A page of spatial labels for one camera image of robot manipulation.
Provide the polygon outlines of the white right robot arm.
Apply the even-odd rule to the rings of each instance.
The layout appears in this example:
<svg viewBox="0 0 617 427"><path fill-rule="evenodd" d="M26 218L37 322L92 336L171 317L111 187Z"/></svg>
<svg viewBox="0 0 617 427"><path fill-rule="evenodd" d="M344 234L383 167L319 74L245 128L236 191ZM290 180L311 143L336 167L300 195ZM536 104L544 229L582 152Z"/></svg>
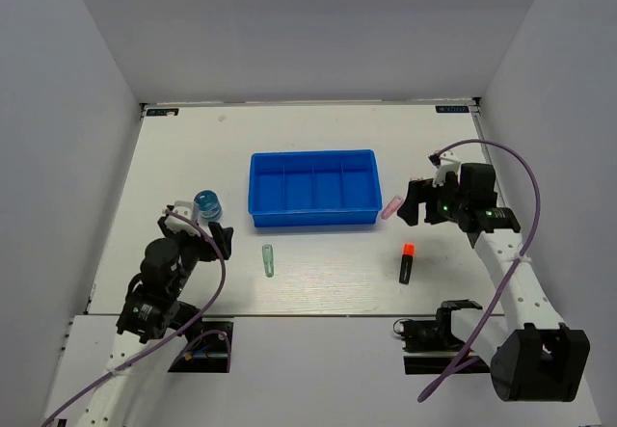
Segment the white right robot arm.
<svg viewBox="0 0 617 427"><path fill-rule="evenodd" d="M396 322L394 333L408 353L459 352L448 372L486 364L503 401L574 401L590 342L584 331L565 324L523 256L520 224L511 209L497 204L494 168L463 164L450 152L432 162L435 176L410 181L397 214L415 226L423 209L430 225L457 225L485 266L504 319L486 317L487 308L471 299L449 300L431 320Z"/></svg>

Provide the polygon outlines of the black orange-capped highlighter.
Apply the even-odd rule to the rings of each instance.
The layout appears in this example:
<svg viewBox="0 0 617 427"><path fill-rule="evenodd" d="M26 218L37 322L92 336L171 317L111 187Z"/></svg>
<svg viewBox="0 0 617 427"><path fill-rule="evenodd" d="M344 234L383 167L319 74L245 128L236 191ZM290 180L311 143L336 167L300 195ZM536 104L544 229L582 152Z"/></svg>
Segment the black orange-capped highlighter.
<svg viewBox="0 0 617 427"><path fill-rule="evenodd" d="M398 279L401 284L408 284L410 282L415 249L415 245L411 243L406 243L403 247Z"/></svg>

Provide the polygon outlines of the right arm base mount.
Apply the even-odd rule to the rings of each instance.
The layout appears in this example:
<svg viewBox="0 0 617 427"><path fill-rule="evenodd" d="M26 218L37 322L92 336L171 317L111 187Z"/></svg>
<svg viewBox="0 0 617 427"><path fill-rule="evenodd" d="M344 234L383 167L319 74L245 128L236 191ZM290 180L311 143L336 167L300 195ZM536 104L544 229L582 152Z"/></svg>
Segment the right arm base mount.
<svg viewBox="0 0 617 427"><path fill-rule="evenodd" d="M444 301L432 319L401 318L392 325L404 345L406 375L439 375L463 347L464 341L451 331L451 314L464 309L482 310L469 299Z"/></svg>

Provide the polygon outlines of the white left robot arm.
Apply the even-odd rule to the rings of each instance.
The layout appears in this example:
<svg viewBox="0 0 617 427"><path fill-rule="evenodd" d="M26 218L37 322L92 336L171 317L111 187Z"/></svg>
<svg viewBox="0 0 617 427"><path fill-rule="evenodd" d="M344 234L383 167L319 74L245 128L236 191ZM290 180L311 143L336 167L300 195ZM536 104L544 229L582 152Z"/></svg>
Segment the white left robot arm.
<svg viewBox="0 0 617 427"><path fill-rule="evenodd" d="M231 256L231 227L210 222L201 227L183 208L167 206L157 224L160 238L144 252L140 271L130 281L116 323L116 334L102 375L57 408L44 425L85 395L91 397L77 420L80 426L144 426L169 369L192 353L230 366L231 327L204 321L210 304L180 301L201 262L226 263Z"/></svg>

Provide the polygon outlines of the pink correction tape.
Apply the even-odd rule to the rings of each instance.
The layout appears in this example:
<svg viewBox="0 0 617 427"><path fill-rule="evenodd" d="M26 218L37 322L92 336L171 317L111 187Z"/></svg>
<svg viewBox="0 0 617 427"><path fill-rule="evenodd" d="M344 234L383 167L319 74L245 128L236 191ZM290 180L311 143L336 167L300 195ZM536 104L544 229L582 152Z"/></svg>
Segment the pink correction tape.
<svg viewBox="0 0 617 427"><path fill-rule="evenodd" d="M381 212L381 219L382 220L389 219L392 215L394 215L397 212L397 210L400 208L403 202L404 202L404 199L401 196L398 196L398 195L394 196L388 202L388 204L383 208Z"/></svg>

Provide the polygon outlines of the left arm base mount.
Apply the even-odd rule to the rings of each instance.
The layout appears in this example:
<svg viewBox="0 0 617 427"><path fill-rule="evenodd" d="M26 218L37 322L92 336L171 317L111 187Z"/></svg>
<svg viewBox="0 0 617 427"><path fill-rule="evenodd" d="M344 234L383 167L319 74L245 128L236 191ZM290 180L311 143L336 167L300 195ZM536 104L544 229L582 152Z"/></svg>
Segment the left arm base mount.
<svg viewBox="0 0 617 427"><path fill-rule="evenodd" d="M233 328L233 321L201 320L184 335L187 344L176 356L168 371L229 373Z"/></svg>

